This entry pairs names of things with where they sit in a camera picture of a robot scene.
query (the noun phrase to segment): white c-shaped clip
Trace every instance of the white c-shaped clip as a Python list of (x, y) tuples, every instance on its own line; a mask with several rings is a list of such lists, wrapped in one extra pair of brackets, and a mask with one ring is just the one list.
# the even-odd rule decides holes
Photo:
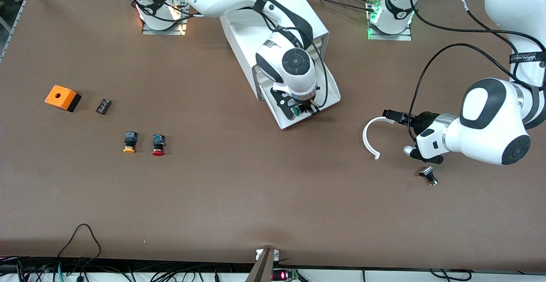
[(362, 140), (364, 141), (364, 145), (366, 146), (366, 148), (368, 149), (368, 151), (371, 152), (371, 154), (374, 154), (375, 155), (375, 160), (378, 160), (379, 159), (379, 156), (381, 155), (381, 153), (379, 153), (378, 151), (376, 151), (374, 148), (372, 148), (372, 146), (370, 145), (370, 143), (368, 142), (368, 127), (370, 127), (370, 124), (371, 123), (374, 123), (374, 122), (387, 122), (389, 124), (393, 124), (395, 121), (394, 120), (390, 120), (390, 119), (387, 119), (386, 117), (376, 117), (375, 119), (372, 119), (370, 122), (368, 122), (366, 124), (366, 127), (364, 127), (364, 130), (362, 132)]

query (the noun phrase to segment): orange push button box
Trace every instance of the orange push button box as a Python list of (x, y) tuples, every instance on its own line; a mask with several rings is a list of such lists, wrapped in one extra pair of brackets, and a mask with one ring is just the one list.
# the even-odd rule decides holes
[(45, 102), (49, 105), (55, 106), (60, 109), (68, 110), (71, 113), (76, 109), (76, 105), (80, 102), (81, 95), (69, 88), (61, 87), (59, 85), (53, 86), (51, 92), (47, 95)]

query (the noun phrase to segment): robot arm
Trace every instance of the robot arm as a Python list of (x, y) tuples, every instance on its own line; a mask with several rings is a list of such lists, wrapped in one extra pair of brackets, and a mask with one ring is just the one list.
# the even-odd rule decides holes
[[(546, 0), (524, 1), (524, 10), (513, 8), (516, 0), (485, 0), (486, 12), (501, 29), (525, 33), (546, 43)], [(410, 126), (417, 134), (415, 146), (404, 153), (425, 162), (441, 163), (441, 154), (460, 152), (494, 165), (510, 165), (527, 154), (531, 138), (526, 129), (546, 119), (546, 55), (534, 41), (508, 35), (517, 49), (511, 55), (512, 70), (525, 83), (486, 78), (474, 83), (462, 100), (459, 116), (421, 113), (418, 116), (385, 110), (384, 116)]]
[[(148, 0), (162, 4), (166, 0)], [(252, 9), (273, 22), (276, 29), (258, 49), (256, 62), (273, 81), (273, 90), (295, 101), (311, 102), (317, 90), (314, 61), (306, 51), (314, 37), (312, 26), (279, 0), (187, 0), (203, 16), (218, 17)]]

